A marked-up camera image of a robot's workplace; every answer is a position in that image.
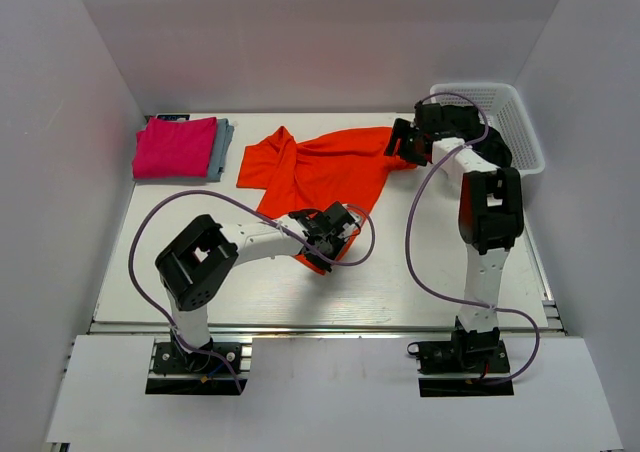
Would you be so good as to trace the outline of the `orange t shirt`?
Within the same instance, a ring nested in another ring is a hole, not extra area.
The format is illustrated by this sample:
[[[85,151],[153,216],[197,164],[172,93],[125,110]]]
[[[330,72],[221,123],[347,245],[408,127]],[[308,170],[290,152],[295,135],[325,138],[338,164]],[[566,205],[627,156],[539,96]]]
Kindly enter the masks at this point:
[[[271,219],[336,201],[370,213],[388,175],[415,167],[384,154],[391,133],[388,126],[354,128],[298,142],[281,126],[245,148],[236,186],[262,190],[257,211]]]

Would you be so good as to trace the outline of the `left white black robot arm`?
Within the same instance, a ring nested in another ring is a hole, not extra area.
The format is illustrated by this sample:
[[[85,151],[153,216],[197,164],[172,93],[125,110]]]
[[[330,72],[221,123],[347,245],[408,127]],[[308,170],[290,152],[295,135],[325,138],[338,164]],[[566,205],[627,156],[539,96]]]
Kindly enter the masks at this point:
[[[278,256],[300,256],[321,271],[346,249],[363,217],[335,202],[328,209],[303,209],[275,220],[219,224],[200,215],[157,256],[155,266],[170,300],[182,341],[177,359],[199,371],[211,359],[207,304],[234,267]]]

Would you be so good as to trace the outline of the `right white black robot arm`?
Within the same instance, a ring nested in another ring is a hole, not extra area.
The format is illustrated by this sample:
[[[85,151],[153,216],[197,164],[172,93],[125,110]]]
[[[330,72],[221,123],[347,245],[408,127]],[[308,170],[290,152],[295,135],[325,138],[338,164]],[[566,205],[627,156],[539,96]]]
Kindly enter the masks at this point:
[[[485,112],[421,100],[411,121],[397,119],[385,154],[442,171],[459,191],[458,229],[466,244],[464,297],[457,327],[467,334],[498,331],[497,306],[503,268],[524,230],[521,176],[512,152]]]

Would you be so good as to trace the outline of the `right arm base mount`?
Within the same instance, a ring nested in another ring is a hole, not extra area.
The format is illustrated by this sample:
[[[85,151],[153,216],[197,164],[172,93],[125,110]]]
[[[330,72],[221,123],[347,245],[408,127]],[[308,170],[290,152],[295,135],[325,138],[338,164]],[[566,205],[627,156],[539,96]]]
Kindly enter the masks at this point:
[[[447,341],[407,345],[416,359],[422,398],[507,397],[514,394],[500,330],[467,332],[458,324]]]

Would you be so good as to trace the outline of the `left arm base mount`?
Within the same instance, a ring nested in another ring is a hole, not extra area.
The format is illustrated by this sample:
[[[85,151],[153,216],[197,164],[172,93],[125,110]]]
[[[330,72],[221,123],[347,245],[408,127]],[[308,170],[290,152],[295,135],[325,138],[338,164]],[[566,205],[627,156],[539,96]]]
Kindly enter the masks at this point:
[[[156,342],[152,349],[146,380],[147,395],[174,396],[239,396],[246,386],[248,367],[245,347],[240,342],[210,341],[204,347],[225,360],[238,377],[235,380],[218,357],[188,352],[171,337]]]

